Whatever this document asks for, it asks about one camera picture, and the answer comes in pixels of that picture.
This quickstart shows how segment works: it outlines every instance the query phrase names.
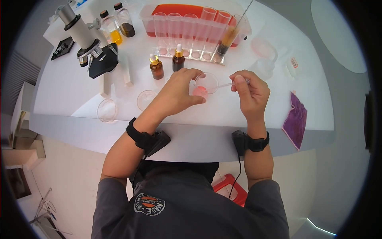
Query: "amber dropper bottle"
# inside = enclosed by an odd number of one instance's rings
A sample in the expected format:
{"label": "amber dropper bottle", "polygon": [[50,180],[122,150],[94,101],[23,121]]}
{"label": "amber dropper bottle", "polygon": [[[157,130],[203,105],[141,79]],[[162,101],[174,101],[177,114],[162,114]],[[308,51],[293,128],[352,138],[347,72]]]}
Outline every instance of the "amber dropper bottle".
{"label": "amber dropper bottle", "polygon": [[155,80],[160,80],[165,76],[163,72],[163,65],[162,62],[158,59],[157,55],[150,54],[150,70],[152,73],[152,77],[154,77]]}
{"label": "amber dropper bottle", "polygon": [[185,57],[183,56],[182,44],[178,44],[175,55],[172,57],[172,70],[179,71],[185,66]]}

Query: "yellow liquid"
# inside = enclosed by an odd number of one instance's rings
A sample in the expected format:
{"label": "yellow liquid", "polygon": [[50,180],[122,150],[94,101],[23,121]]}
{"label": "yellow liquid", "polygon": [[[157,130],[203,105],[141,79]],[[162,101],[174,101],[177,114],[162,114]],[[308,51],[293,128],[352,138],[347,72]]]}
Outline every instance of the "yellow liquid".
{"label": "yellow liquid", "polygon": [[122,43],[121,34],[119,34],[119,32],[117,30],[114,30],[110,33],[110,38],[111,38],[112,42],[117,44],[117,45]]}

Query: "red plastic stool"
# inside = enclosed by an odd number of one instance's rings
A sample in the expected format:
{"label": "red plastic stool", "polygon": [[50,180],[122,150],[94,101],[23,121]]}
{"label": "red plastic stool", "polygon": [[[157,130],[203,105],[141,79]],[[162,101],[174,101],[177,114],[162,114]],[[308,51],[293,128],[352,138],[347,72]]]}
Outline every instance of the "red plastic stool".
{"label": "red plastic stool", "polygon": [[[225,179],[214,186],[214,191],[217,192],[228,184],[233,185],[233,182],[235,182],[235,178],[232,176],[232,174],[226,174]],[[239,206],[244,206],[248,193],[240,186],[240,184],[238,184],[238,182],[235,183],[233,188],[236,189],[238,195],[232,201]]]}

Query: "bottle cap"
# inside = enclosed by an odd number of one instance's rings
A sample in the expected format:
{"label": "bottle cap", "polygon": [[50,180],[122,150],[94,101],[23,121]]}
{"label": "bottle cap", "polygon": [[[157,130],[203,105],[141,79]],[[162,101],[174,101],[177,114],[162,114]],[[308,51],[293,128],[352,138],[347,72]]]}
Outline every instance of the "bottle cap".
{"label": "bottle cap", "polygon": [[178,44],[178,45],[176,46],[175,56],[176,56],[176,57],[182,57],[182,56],[183,56],[182,44]]}
{"label": "bottle cap", "polygon": [[121,9],[122,8],[122,3],[117,3],[114,5],[114,9],[115,10],[118,10],[118,9]]}
{"label": "bottle cap", "polygon": [[99,14],[99,16],[101,17],[101,18],[105,18],[105,17],[107,17],[109,15],[109,13],[107,12],[107,10],[103,10],[100,14]]}
{"label": "bottle cap", "polygon": [[159,64],[158,56],[154,54],[150,54],[150,62],[152,65],[158,65]]}

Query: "dropper bottle cap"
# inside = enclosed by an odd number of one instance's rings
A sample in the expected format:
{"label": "dropper bottle cap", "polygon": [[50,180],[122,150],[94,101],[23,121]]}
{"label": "dropper bottle cap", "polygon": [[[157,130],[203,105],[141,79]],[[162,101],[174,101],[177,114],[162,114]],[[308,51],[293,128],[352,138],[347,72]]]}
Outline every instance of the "dropper bottle cap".
{"label": "dropper bottle cap", "polygon": [[182,57],[183,56],[183,49],[182,49],[182,44],[178,44],[175,50],[175,57]]}
{"label": "dropper bottle cap", "polygon": [[154,54],[150,54],[150,62],[152,65],[158,65],[159,64],[158,56]]}

